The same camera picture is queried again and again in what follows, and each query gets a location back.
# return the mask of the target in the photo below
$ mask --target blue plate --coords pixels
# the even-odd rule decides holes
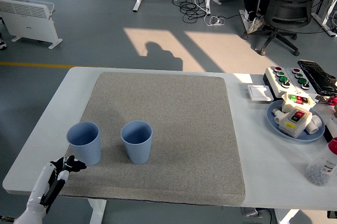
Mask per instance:
[[[319,130],[316,133],[314,133],[314,134],[308,134],[306,132],[306,130],[304,130],[297,138],[294,138],[294,137],[291,137],[291,136],[286,135],[285,133],[281,132],[279,130],[279,125],[277,125],[275,123],[275,121],[274,121],[275,115],[273,114],[272,111],[275,108],[281,110],[282,103],[283,103],[283,100],[277,100],[277,101],[271,103],[268,106],[268,108],[267,108],[267,120],[268,120],[269,124],[272,126],[272,129],[274,129],[276,133],[280,134],[281,136],[283,136],[285,138],[288,138],[288,139],[291,139],[291,140],[295,140],[295,141],[302,141],[302,142],[315,141],[315,140],[319,139],[323,135],[324,130],[325,130],[325,123],[322,120],[322,118],[315,111],[313,111],[312,109],[310,109],[310,112],[312,113],[312,115],[317,115],[322,120],[322,126],[319,128]]]

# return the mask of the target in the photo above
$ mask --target black chair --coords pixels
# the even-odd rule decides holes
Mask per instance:
[[[277,38],[290,48],[294,49],[294,55],[300,54],[299,49],[293,45],[285,36],[291,36],[293,40],[297,39],[295,32],[282,31],[280,29],[299,28],[306,26],[311,21],[311,10],[314,0],[270,0],[264,20],[267,26],[262,27],[262,31],[256,31],[250,34],[245,32],[243,39],[248,35],[267,35],[269,36],[260,50],[261,55],[265,55],[265,48],[274,39]]]

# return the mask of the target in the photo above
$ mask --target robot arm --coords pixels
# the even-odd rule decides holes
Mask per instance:
[[[42,169],[28,199],[25,212],[14,224],[42,224],[42,218],[48,213],[51,204],[66,183],[71,171],[78,172],[86,165],[70,157],[51,161]]]

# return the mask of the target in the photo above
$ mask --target sneaker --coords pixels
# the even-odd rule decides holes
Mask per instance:
[[[264,21],[264,16],[255,17],[253,21],[249,21],[247,34],[253,33],[259,29],[260,26],[266,25]]]
[[[0,50],[3,50],[7,47],[6,43],[3,40],[0,40]]]

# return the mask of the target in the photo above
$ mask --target gray floor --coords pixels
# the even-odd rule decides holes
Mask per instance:
[[[53,50],[48,49],[49,43],[24,38],[13,43],[13,36],[0,24],[1,39],[8,45],[0,51],[1,180],[72,66],[263,74],[268,66],[296,67],[298,60],[305,59],[337,75],[337,39],[325,33],[299,34],[294,41],[299,57],[278,41],[273,41],[262,57],[254,49],[262,46],[265,38],[241,39],[244,27],[240,17],[228,19],[222,26],[206,26],[202,18],[187,24],[172,0],[143,0],[137,13],[132,12],[135,0],[37,1],[55,4],[53,20],[63,42]],[[229,17],[242,8],[242,0],[222,5],[211,2],[212,15]],[[320,32],[321,28],[312,21],[298,31]],[[19,216],[27,198],[1,188],[0,215]],[[90,216],[87,200],[59,197],[44,223],[88,223]],[[247,220],[240,208],[119,200],[108,202],[103,219],[103,223],[269,221],[267,211],[262,219]],[[303,210],[291,220],[291,224],[332,222],[335,220],[328,220],[325,211]]]

